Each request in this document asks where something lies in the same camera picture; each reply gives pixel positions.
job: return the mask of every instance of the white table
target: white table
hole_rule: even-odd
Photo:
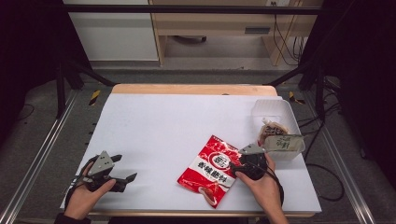
[[[259,130],[250,113],[259,99],[281,100],[274,88],[264,86],[116,86],[78,172],[88,159],[106,150],[110,156],[122,155],[111,176],[125,178],[137,172],[137,177],[123,193],[106,194],[92,214],[262,216],[248,187],[238,179],[217,209],[177,183],[212,134],[238,148],[255,141]],[[276,174],[285,190],[283,209],[288,217],[310,217],[321,211],[301,155],[277,161]]]

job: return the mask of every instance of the snack bag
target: snack bag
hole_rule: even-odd
[[[203,194],[206,201],[216,208],[235,181],[230,162],[241,165],[239,157],[236,147],[212,135],[177,183]]]
[[[289,130],[285,126],[272,122],[269,119],[263,119],[262,122],[264,125],[262,126],[262,129],[260,130],[259,133],[259,139],[258,139],[258,144],[259,146],[262,146],[265,142],[265,138],[268,136],[273,136],[273,135],[283,135],[283,134],[288,134]]]

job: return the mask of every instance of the hand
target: hand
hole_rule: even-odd
[[[86,175],[93,162],[91,162],[84,170],[83,175]],[[84,219],[92,208],[96,205],[99,199],[105,195],[116,184],[115,179],[108,180],[102,187],[94,192],[90,192],[83,183],[78,183],[73,195],[70,198],[69,204],[64,211],[64,215],[77,220]]]
[[[267,153],[265,153],[265,159],[267,159],[268,167],[274,171],[275,163]],[[288,223],[282,210],[279,188],[271,176],[265,174],[261,179],[255,181],[241,172],[235,174],[250,188],[271,223]]]

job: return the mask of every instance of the cable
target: cable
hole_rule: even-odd
[[[264,170],[260,166],[254,164],[253,162],[248,161],[247,163],[262,170],[264,172],[264,174],[271,176],[271,178],[273,178],[275,180],[275,182],[277,184],[277,188],[279,189],[280,203],[283,204],[283,201],[285,200],[285,191],[283,190],[283,187],[280,184],[279,178],[277,178],[275,171],[273,169],[271,169],[270,167],[268,167],[268,164],[267,164],[267,169]]]
[[[35,112],[35,107],[33,105],[28,105],[28,106],[32,107],[32,110],[29,112],[28,115],[26,115],[26,116],[24,116],[22,118],[18,118],[17,121],[20,121],[20,120],[23,120],[23,119],[27,119],[33,114],[33,112]]]
[[[320,169],[322,169],[322,170],[324,170],[324,171],[327,171],[328,173],[330,173],[331,175],[333,175],[333,176],[337,179],[338,183],[341,185],[341,193],[340,193],[340,195],[339,195],[338,197],[336,197],[336,198],[328,198],[328,197],[322,196],[322,195],[317,191],[317,194],[318,194],[318,196],[319,196],[320,198],[322,198],[322,199],[324,199],[324,200],[327,200],[327,201],[330,201],[330,202],[338,202],[338,201],[340,201],[340,200],[344,197],[344,194],[345,194],[345,191],[346,191],[346,190],[345,190],[343,181],[341,181],[340,177],[338,177],[337,174],[335,174],[333,171],[327,169],[327,168],[324,167],[324,166],[317,165],[317,164],[314,164],[314,163],[306,163],[305,165],[306,165],[306,166],[316,166],[316,167],[318,167],[318,168],[320,168]]]
[[[309,133],[302,133],[302,135],[303,136],[308,136],[309,134],[311,134],[311,133],[316,133],[318,130],[314,130],[314,131],[312,131],[312,132],[309,132]]]
[[[286,47],[286,49],[288,50],[288,53],[289,53],[290,57],[291,57],[294,61],[296,61],[296,60],[292,57],[292,55],[291,55],[291,53],[290,53],[290,51],[289,51],[288,45],[286,44],[286,40],[283,38],[283,35],[280,33],[279,28],[277,27],[276,14],[274,14],[274,20],[275,20],[275,22],[274,22],[274,28],[276,29],[276,31],[279,32],[280,38],[282,38],[282,41],[283,41],[283,43],[285,44],[285,47]],[[274,39],[274,43],[275,43],[275,45],[276,45],[276,48],[279,50],[280,56],[282,56],[283,61],[284,61],[287,65],[298,65],[298,64],[288,63],[288,62],[286,61],[285,56],[284,56],[283,53],[282,53],[282,50],[280,49],[279,45],[276,43],[276,39],[275,39],[275,32],[276,32],[276,31],[273,32],[273,39]]]
[[[331,95],[334,95],[334,92],[330,92],[329,94],[326,94],[326,95],[323,97],[323,100],[325,100],[327,97],[329,97],[329,96],[331,96]],[[339,103],[335,103],[335,104],[331,105],[329,108],[327,108],[327,109],[325,110],[325,116],[330,116],[334,111],[339,110],[339,109],[340,109],[339,106],[340,106]],[[318,116],[315,116],[315,117],[312,118],[312,119],[302,119],[302,120],[300,120],[300,121],[309,120],[309,121],[306,122],[305,124],[301,125],[300,128],[306,126],[307,124],[309,124],[309,123],[311,123],[311,122],[313,122],[314,120],[317,120],[317,119],[318,119]],[[308,167],[308,166],[318,167],[318,168],[320,168],[320,169],[322,169],[322,170],[324,170],[324,171],[330,173],[331,175],[333,175],[333,176],[337,179],[337,181],[339,182],[339,184],[340,184],[340,186],[341,186],[341,193],[340,193],[340,195],[339,195],[338,197],[336,197],[336,198],[325,197],[325,196],[322,196],[322,195],[318,192],[318,190],[316,190],[316,192],[317,192],[317,195],[319,196],[319,198],[321,198],[321,199],[323,199],[323,200],[326,200],[326,201],[329,201],[329,202],[338,202],[338,201],[340,201],[340,200],[344,197],[344,195],[345,195],[345,187],[344,187],[344,184],[343,184],[343,182],[341,181],[340,177],[339,177],[337,174],[335,174],[334,172],[332,172],[330,169],[328,169],[328,168],[326,168],[326,167],[324,167],[324,166],[322,166],[322,165],[318,165],[318,164],[306,162],[306,161],[307,161],[307,158],[308,158],[308,155],[309,155],[309,152],[311,151],[312,146],[313,146],[313,144],[315,143],[315,141],[316,141],[316,139],[317,139],[317,137],[318,137],[318,135],[319,135],[319,133],[320,133],[320,130],[324,127],[324,124],[325,124],[324,121],[322,121],[322,122],[320,123],[319,128],[318,128],[316,131],[312,132],[312,133],[315,133],[315,135],[314,135],[314,138],[312,139],[311,143],[309,144],[309,146],[308,146],[308,148],[307,148],[307,150],[306,150],[306,152],[305,152],[305,154],[304,154],[304,161],[305,161],[305,165],[306,165],[307,167]]]
[[[69,205],[70,202],[70,198],[72,197],[74,191],[76,190],[76,188],[84,185],[84,184],[78,184],[78,182],[81,180],[81,178],[84,177],[84,171],[85,169],[87,169],[87,167],[91,164],[91,162],[94,162],[98,159],[99,156],[95,156],[93,158],[90,158],[87,163],[85,163],[85,165],[81,168],[78,177],[71,183],[72,188],[69,189],[69,191],[67,191],[66,193],[66,197],[64,199],[64,210],[66,210],[67,205]]]
[[[297,59],[297,64],[300,65],[300,59],[301,59],[301,56],[303,55],[303,49],[304,49],[304,37],[300,36],[301,39],[300,39],[299,51],[298,51],[298,53],[296,53],[295,49],[296,49],[296,42],[297,42],[298,38],[299,38],[298,36],[294,37],[294,41],[293,41],[293,56],[294,56],[295,59]]]

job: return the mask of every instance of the red snack bag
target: red snack bag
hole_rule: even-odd
[[[230,162],[241,165],[238,149],[212,135],[177,183],[204,195],[216,208],[235,181]]]

